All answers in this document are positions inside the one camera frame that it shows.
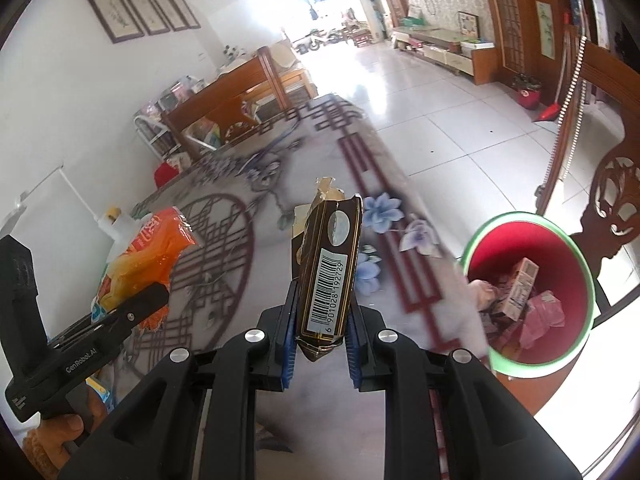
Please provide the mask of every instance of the trash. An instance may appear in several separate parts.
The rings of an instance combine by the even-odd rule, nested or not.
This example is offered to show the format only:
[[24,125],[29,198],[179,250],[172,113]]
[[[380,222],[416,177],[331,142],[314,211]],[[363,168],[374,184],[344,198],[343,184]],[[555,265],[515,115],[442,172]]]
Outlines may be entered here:
[[529,349],[553,326],[564,326],[562,303],[550,290],[527,301],[527,313],[522,325],[520,345]]
[[521,259],[513,266],[509,281],[501,288],[498,303],[492,310],[495,320],[501,321],[500,318],[503,317],[512,321],[520,319],[538,275],[538,269],[539,267],[528,258]]
[[475,295],[476,309],[478,312],[482,312],[491,307],[500,295],[498,287],[483,280],[473,280],[469,283],[468,287],[471,289],[472,294]]
[[515,323],[511,323],[506,329],[502,331],[502,333],[492,342],[491,346],[494,347],[498,352],[502,352],[502,350],[507,346],[507,344],[511,341],[512,338],[519,336],[518,329],[522,327],[523,321],[516,321]]

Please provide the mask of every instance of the human hand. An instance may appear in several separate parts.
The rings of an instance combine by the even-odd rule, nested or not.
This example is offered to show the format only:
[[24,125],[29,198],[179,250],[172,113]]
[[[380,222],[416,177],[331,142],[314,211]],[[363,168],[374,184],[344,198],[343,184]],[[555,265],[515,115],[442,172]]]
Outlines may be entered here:
[[[89,386],[87,388],[87,405],[94,416],[90,429],[90,433],[93,433],[107,416],[107,409],[95,390]],[[41,420],[36,430],[29,431],[25,437],[24,452],[44,478],[54,479],[70,458],[62,445],[78,438],[83,430],[84,424],[79,415],[60,415]]]

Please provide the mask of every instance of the brown snack wrapper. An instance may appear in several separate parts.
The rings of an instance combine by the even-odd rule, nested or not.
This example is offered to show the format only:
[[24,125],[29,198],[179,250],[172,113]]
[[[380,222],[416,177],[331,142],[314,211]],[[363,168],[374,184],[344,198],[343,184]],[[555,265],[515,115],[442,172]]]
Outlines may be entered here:
[[517,321],[527,304],[533,282],[536,281],[539,267],[528,258],[521,259],[513,266],[509,281],[502,289],[502,295],[498,298],[492,316],[500,321],[500,318],[508,318],[509,321]]
[[344,339],[362,225],[361,197],[347,199],[331,186],[332,181],[331,177],[319,180],[303,233],[307,206],[296,208],[291,240],[292,277],[300,286],[296,341],[311,361]]

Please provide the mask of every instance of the drawer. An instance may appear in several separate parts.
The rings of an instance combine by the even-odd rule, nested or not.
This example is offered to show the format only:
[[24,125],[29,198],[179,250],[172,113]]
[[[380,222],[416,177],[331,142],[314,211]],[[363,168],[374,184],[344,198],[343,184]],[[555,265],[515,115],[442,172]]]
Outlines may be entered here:
[[428,46],[428,45],[424,45],[422,47],[422,54],[424,55],[424,57],[428,57],[430,59],[433,59],[435,61],[439,61],[442,64],[446,64],[445,61],[445,50],[442,50],[441,48],[438,48],[437,46]]
[[393,36],[393,38],[396,39],[396,41],[402,41],[404,43],[409,43],[410,36],[405,32],[393,31],[392,32],[392,36]]
[[459,54],[453,54],[451,52],[445,53],[446,64],[452,66],[453,68],[457,68],[458,70],[462,70],[462,72],[466,72],[469,75],[474,74],[474,64],[468,57],[460,56]]

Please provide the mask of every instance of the white floor tile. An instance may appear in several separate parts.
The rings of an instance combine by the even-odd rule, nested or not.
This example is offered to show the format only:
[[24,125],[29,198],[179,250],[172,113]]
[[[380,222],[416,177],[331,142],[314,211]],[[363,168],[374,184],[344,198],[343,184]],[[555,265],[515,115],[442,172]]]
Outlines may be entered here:
[[524,132],[482,101],[448,108],[429,118],[465,152],[473,153]]
[[534,192],[542,184],[549,154],[528,136],[470,155],[519,211],[535,212]]
[[612,259],[603,258],[598,281],[609,303],[614,304],[640,283],[640,278],[636,266],[622,248]]
[[458,257],[487,220],[513,207],[471,158],[457,158],[410,177],[442,241]]
[[437,63],[432,63],[431,61],[423,59],[415,59],[415,62],[418,63],[419,66],[427,67],[429,70],[437,73],[440,76],[440,79],[453,79],[456,76],[452,70],[448,70]]
[[396,92],[390,95],[379,95],[375,99],[358,104],[377,130],[403,123],[422,115],[414,102]]
[[536,415],[579,471],[607,449],[636,410],[640,368],[633,363],[639,324],[636,300],[592,330],[575,367]]
[[640,238],[636,238],[631,243],[628,243],[625,246],[626,252],[628,253],[631,261],[636,266],[636,269],[640,268]]
[[402,99],[414,102],[423,115],[476,100],[447,79],[402,90],[398,94]]
[[444,79],[444,76],[435,68],[437,67],[415,66],[386,74],[385,85],[391,93]]
[[426,117],[417,117],[378,131],[405,174],[449,162],[465,153]]
[[568,235],[582,232],[580,218],[589,202],[589,195],[585,190],[580,190],[574,197],[562,204],[562,209],[558,215],[548,216],[548,219],[555,223]]
[[545,130],[544,128],[538,128],[537,130],[532,131],[529,135],[540,146],[542,146],[549,155],[554,152],[554,145],[556,144],[556,139],[558,138],[556,134],[550,132],[549,130]]
[[390,74],[404,70],[405,68],[413,68],[416,66],[415,60],[410,57],[382,57],[369,66],[369,69],[379,74]]
[[473,95],[478,99],[486,99],[495,95],[504,94],[509,90],[505,85],[501,83],[487,83],[484,85],[476,85],[473,82],[473,78],[466,74],[461,73],[458,76],[454,76],[449,79],[449,82],[455,86],[462,88],[465,92]]
[[524,132],[529,133],[537,130],[538,126],[532,120],[537,118],[539,111],[523,108],[515,101],[516,96],[515,92],[510,91],[509,93],[488,97],[484,99],[484,102],[494,108],[500,115],[519,126]]
[[623,131],[611,124],[596,105],[585,107],[570,173],[589,189],[602,157],[623,139]]

